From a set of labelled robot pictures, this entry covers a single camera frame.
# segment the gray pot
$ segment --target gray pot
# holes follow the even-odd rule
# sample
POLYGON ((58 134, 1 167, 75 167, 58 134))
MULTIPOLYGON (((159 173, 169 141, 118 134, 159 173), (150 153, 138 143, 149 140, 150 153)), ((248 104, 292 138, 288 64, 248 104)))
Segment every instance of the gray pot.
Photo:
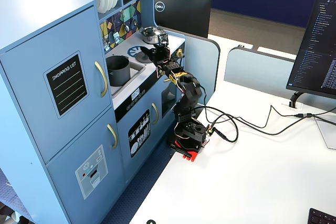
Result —
POLYGON ((114 55, 106 58, 110 85, 123 86, 131 79, 130 61, 127 57, 114 55))

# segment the computer monitor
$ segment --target computer monitor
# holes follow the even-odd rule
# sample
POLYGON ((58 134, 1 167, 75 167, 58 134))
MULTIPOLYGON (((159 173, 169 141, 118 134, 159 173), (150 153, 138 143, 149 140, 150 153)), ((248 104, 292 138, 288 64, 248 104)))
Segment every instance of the computer monitor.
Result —
MULTIPOLYGON (((286 88, 336 99, 336 0, 315 0, 286 88)), ((323 117, 336 123, 334 115, 323 117)), ((336 149, 335 125, 315 120, 327 147, 336 149)))
POLYGON ((207 38, 211 0, 154 0, 159 26, 207 38))

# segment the play kitchen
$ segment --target play kitchen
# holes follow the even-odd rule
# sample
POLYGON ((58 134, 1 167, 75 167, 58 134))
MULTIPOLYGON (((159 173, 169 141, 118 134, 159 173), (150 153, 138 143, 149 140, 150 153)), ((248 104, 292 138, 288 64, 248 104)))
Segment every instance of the play kitchen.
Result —
POLYGON ((1 169, 32 222, 101 223, 176 123, 171 108, 181 93, 140 47, 166 32, 171 57, 185 61, 208 96, 218 48, 155 27, 153 0, 8 0, 4 20, 13 2, 20 22, 0 33, 17 31, 0 40, 1 169), (24 155, 7 162, 12 150, 24 155))

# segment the black monitor back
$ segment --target black monitor back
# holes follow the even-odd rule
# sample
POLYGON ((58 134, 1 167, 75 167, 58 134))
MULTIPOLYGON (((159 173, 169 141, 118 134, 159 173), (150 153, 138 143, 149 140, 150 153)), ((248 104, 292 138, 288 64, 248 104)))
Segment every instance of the black monitor back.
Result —
POLYGON ((154 0, 159 26, 207 38, 211 0, 154 0))

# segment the cabinet door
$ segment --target cabinet door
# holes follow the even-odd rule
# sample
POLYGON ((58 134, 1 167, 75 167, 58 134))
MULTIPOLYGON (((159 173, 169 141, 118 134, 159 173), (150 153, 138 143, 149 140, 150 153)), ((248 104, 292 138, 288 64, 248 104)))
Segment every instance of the cabinet door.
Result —
POLYGON ((160 140, 153 135, 153 130, 161 118, 161 105, 159 100, 155 100, 157 97, 161 97, 162 92, 158 83, 159 81, 118 122, 120 147, 127 183, 160 140))
POLYGON ((45 162, 111 104, 92 8, 7 52, 1 60, 45 162))
MULTIPOLYGON (((164 80, 165 78, 158 80, 155 84, 155 92, 157 93, 152 95, 152 103, 156 106, 159 114, 158 121, 152 125, 152 137, 157 139, 157 141, 162 138, 165 131, 175 120, 175 115, 171 112, 171 108, 176 104, 177 87, 172 82, 164 82, 164 80)), ((154 105, 152 105, 151 109, 153 115, 156 116, 154 105)))
POLYGON ((116 130, 112 110, 47 167, 72 224, 100 221, 124 188, 120 145, 108 124, 116 130))

